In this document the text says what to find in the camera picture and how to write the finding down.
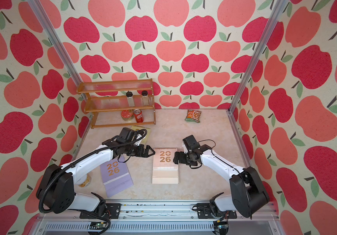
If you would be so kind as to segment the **green 2026 calendar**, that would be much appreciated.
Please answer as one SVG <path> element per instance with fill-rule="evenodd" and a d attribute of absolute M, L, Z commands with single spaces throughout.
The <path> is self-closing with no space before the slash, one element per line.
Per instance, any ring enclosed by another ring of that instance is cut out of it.
<path fill-rule="evenodd" d="M 144 138 L 136 142 L 136 144 L 147 146 L 147 141 L 151 133 L 150 128 L 133 125 L 131 129 L 135 131 L 135 137 L 133 140 L 140 139 L 144 135 Z"/>

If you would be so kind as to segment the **pink 2026 calendar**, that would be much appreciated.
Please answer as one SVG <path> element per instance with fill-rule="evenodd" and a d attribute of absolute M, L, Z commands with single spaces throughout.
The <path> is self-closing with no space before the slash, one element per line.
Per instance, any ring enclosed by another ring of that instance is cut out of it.
<path fill-rule="evenodd" d="M 176 148 L 155 148 L 152 184 L 179 184 L 179 167 L 174 163 Z"/>

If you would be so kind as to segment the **purple 2026 calendar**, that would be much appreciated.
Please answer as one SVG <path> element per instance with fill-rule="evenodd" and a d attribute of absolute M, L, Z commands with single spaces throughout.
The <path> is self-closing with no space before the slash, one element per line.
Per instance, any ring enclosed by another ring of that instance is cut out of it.
<path fill-rule="evenodd" d="M 100 172 L 108 198 L 134 185 L 124 155 L 103 163 Z"/>

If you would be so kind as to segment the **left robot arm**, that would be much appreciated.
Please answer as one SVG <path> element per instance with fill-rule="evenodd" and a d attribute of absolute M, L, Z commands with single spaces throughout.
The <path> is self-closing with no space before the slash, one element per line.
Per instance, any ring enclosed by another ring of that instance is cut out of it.
<path fill-rule="evenodd" d="M 75 185 L 84 183 L 88 173 L 98 166 L 121 155 L 148 158 L 155 154 L 150 146 L 141 142 L 147 130 L 134 131 L 124 127 L 119 135 L 104 141 L 92 152 L 63 165 L 50 165 L 43 175 L 36 192 L 41 213 L 62 213 L 66 210 L 79 211 L 91 218 L 106 220 L 110 213 L 104 198 L 96 193 L 76 193 Z"/>

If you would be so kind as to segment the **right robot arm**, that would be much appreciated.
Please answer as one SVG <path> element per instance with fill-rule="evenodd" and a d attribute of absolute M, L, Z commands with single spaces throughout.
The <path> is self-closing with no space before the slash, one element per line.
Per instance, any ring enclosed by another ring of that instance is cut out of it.
<path fill-rule="evenodd" d="M 217 155 L 212 147 L 201 145 L 193 135 L 183 139 L 184 150 L 176 152 L 175 164 L 185 164 L 191 169 L 207 166 L 230 184 L 230 195 L 219 193 L 209 201 L 209 206 L 197 209 L 214 218 L 224 218 L 228 212 L 239 212 L 243 217 L 252 215 L 265 206 L 269 195 L 257 171 L 249 166 L 238 166 Z"/>

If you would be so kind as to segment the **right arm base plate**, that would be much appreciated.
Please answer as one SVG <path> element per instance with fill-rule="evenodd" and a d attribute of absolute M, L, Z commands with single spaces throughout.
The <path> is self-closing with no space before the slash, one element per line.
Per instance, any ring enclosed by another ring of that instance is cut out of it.
<path fill-rule="evenodd" d="M 192 210 L 197 213 L 199 219 L 236 219 L 235 211 L 220 211 L 215 204 L 212 203 L 197 203 L 192 207 Z"/>

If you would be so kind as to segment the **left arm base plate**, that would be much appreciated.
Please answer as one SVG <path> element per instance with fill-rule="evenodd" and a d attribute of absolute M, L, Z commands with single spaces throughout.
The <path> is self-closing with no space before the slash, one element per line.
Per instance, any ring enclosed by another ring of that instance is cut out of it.
<path fill-rule="evenodd" d="M 81 211 L 81 219 L 118 219 L 120 214 L 120 203 L 100 203 L 95 211 Z"/>

